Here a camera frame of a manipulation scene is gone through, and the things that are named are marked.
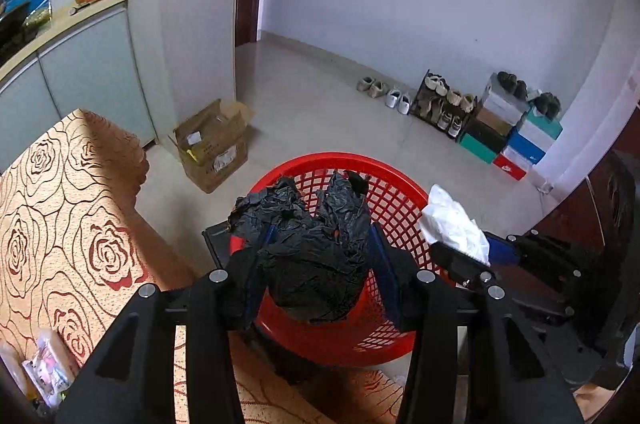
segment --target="plastic packet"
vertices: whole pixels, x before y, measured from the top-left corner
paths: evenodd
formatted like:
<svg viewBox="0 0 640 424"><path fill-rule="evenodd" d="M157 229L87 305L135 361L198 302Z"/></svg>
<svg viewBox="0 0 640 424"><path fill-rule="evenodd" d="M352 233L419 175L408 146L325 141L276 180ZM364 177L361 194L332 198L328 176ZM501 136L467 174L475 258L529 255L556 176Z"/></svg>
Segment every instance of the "plastic packet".
<svg viewBox="0 0 640 424"><path fill-rule="evenodd" d="M428 244L441 241L472 258L489 264L489 242L469 219L462 205L449 196L439 185L429 192L429 203L422 210L418 227Z"/></svg>
<svg viewBox="0 0 640 424"><path fill-rule="evenodd" d="M64 400L79 368L54 331L41 328L36 342L36 355L32 360L25 360L22 367L44 402L55 409Z"/></svg>
<svg viewBox="0 0 640 424"><path fill-rule="evenodd" d="M8 343L0 343L0 358L7 370L14 378L15 383L20 388L20 391L24 393L24 395L29 400L33 400L38 397L38 392L36 391L33 382L26 376L24 370L20 366L22 363L23 357L18 354Z"/></svg>

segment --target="red plastic basket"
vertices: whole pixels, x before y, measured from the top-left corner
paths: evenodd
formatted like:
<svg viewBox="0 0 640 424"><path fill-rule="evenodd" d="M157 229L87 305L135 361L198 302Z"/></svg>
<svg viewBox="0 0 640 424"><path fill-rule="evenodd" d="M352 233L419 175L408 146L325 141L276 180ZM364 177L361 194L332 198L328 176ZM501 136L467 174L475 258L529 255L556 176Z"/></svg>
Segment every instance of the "red plastic basket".
<svg viewBox="0 0 640 424"><path fill-rule="evenodd" d="M351 153L315 153L299 157L273 169L252 188L260 191L280 177L293 177L311 213L335 170L350 169L370 175L367 201L371 219L382 226L389 242L410 251L420 268L437 271L431 263L429 246L416 228L420 211L427 205L427 193L397 169ZM243 240L232 238L231 252L242 248ZM347 319L309 325L289 317L265 295L256 324L288 350L318 364L373 366L397 359L414 347L414 332L401 334L387 320L373 273Z"/></svg>

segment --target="white plastic bag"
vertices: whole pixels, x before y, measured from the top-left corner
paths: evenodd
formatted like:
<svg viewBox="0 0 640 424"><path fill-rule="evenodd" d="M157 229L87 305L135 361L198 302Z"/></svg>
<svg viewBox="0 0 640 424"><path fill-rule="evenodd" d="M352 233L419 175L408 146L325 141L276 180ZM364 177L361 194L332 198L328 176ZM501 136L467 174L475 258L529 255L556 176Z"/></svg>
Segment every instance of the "white plastic bag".
<svg viewBox="0 0 640 424"><path fill-rule="evenodd" d="M50 408L57 408L64 400L78 374L78 365L57 333L41 328L38 333L38 351L32 360L22 363L40 396Z"/></svg>
<svg viewBox="0 0 640 424"><path fill-rule="evenodd" d="M441 241L472 258L489 264L489 242L469 219L462 205L439 185L429 192L429 203L422 210L418 227L428 244Z"/></svg>

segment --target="black plastic bag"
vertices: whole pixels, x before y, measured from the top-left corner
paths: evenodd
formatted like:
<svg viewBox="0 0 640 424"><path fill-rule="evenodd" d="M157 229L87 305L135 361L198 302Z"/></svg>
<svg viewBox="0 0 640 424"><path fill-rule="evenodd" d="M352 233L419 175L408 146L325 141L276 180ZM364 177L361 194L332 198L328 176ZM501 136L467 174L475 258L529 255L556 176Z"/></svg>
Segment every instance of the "black plastic bag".
<svg viewBox="0 0 640 424"><path fill-rule="evenodd" d="M255 245L265 224L277 227L273 243L258 252L276 305L312 324L344 319L355 306L369 273L368 182L348 171L334 173L316 215L306 210L295 183L281 178L273 187L238 198L230 231Z"/></svg>

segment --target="screw head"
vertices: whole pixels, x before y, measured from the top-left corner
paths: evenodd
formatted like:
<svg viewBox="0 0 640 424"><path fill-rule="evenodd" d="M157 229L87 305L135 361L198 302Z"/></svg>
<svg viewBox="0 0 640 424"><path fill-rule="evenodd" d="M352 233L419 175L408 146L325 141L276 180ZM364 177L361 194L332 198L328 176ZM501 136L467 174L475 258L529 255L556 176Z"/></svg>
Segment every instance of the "screw head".
<svg viewBox="0 0 640 424"><path fill-rule="evenodd" d="M141 298L150 298L156 293L156 286L153 283L145 283L138 289L138 296Z"/></svg>
<svg viewBox="0 0 640 424"><path fill-rule="evenodd" d="M436 275L433 272L424 269L418 270L415 277L417 277L418 281L421 281L422 283L433 283L436 280Z"/></svg>
<svg viewBox="0 0 640 424"><path fill-rule="evenodd" d="M229 277L229 274L224 269L212 270L209 273L209 281L213 283L222 283Z"/></svg>
<svg viewBox="0 0 640 424"><path fill-rule="evenodd" d="M487 293L493 298L493 299L502 299L504 298L504 290L502 290L501 287L498 287L498 285L491 285L488 289L487 289Z"/></svg>

